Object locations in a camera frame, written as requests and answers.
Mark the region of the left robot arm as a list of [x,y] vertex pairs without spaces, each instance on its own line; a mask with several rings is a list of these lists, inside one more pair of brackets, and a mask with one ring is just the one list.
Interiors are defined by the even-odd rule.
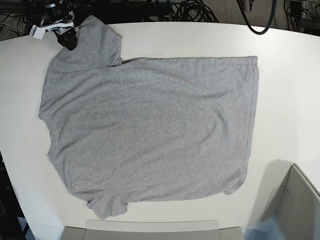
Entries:
[[278,0],[237,0],[244,24],[261,36],[273,26]]

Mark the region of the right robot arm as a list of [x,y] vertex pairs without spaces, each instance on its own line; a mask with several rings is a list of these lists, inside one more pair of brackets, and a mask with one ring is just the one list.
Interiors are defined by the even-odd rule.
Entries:
[[63,0],[45,0],[42,4],[44,15],[40,25],[33,25],[30,35],[35,39],[43,39],[45,33],[53,32],[57,42],[73,51],[78,43],[75,15]]

